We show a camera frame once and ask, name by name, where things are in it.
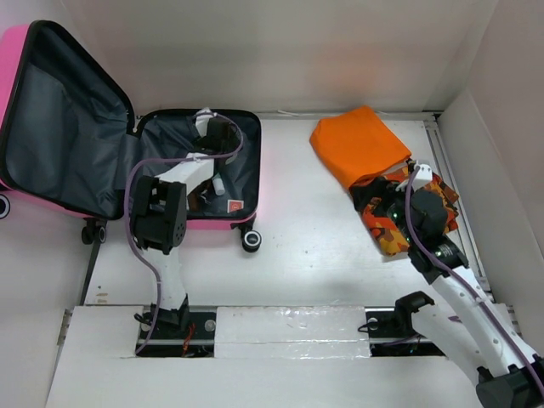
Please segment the pink suitcase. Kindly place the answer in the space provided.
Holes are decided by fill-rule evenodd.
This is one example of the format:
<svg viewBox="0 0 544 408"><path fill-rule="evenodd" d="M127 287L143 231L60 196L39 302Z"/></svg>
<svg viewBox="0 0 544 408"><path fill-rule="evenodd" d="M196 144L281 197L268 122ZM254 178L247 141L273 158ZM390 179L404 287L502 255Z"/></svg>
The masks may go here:
<svg viewBox="0 0 544 408"><path fill-rule="evenodd" d="M127 221L133 167L194 150L197 111L137 118L128 96L61 25L11 27L1 38L1 186L83 218L83 243L104 241L108 222ZM244 110L212 111L238 125L243 145L216 173L225 194L210 195L201 212L188 211L187 230L237 228L244 250L256 252L261 122ZM244 209L228 213L228 200L243 200Z"/></svg>

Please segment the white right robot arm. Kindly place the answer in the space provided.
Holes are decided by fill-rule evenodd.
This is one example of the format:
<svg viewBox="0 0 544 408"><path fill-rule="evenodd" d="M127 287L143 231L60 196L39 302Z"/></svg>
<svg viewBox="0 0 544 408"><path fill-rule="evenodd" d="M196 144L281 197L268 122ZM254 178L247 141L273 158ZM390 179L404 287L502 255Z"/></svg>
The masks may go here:
<svg viewBox="0 0 544 408"><path fill-rule="evenodd" d="M432 341L469 378L483 407L541 407L543 358L501 316L448 237L457 227L457 193L434 176L428 184L378 177L349 194L383 251L407 253L449 306L443 310L425 292L401 297L395 329Z"/></svg>

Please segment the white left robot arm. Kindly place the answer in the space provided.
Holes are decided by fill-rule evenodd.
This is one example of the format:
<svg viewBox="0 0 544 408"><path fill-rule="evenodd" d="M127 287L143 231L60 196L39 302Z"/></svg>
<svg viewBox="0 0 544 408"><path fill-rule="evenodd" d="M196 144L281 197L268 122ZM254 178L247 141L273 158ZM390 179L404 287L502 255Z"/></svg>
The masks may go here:
<svg viewBox="0 0 544 408"><path fill-rule="evenodd" d="M243 145L238 125L226 116L200 112L195 116L194 150L173 159L148 158L131 170L125 189L127 240L133 253L156 279L157 300L147 339L161 328L171 337L189 329L189 302L181 278L179 246L187 230L188 196L211 181L232 162Z"/></svg>

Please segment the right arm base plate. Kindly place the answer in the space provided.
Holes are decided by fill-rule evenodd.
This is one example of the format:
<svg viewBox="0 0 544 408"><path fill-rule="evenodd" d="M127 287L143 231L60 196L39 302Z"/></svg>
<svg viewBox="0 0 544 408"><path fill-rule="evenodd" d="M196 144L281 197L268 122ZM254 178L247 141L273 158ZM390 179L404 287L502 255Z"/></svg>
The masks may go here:
<svg viewBox="0 0 544 408"><path fill-rule="evenodd" d="M365 309L365 322L358 327L358 332L367 335L371 357L444 356L436 345L404 328L394 317L393 307Z"/></svg>

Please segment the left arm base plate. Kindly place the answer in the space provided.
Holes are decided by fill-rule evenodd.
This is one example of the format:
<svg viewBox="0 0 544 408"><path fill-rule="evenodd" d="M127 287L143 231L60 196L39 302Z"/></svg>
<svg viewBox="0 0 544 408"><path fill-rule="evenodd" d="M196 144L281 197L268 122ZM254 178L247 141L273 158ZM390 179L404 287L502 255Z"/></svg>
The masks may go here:
<svg viewBox="0 0 544 408"><path fill-rule="evenodd" d="M186 329L167 328L158 324L150 341L143 347L149 327L150 312L138 316L139 338L135 353L143 358L212 358L214 356L215 333L217 328L216 309L195 309L190 311L190 322Z"/></svg>

